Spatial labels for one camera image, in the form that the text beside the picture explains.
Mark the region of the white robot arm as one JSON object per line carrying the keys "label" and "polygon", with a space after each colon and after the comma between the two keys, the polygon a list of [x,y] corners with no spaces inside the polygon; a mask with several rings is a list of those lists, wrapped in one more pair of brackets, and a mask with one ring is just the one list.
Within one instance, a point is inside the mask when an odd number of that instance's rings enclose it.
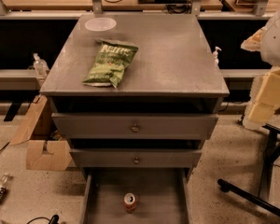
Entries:
{"label": "white robot arm", "polygon": [[245,109],[244,127],[256,130],[280,108],[280,8],[241,48],[259,51],[261,59],[272,67],[266,74],[254,78]]}

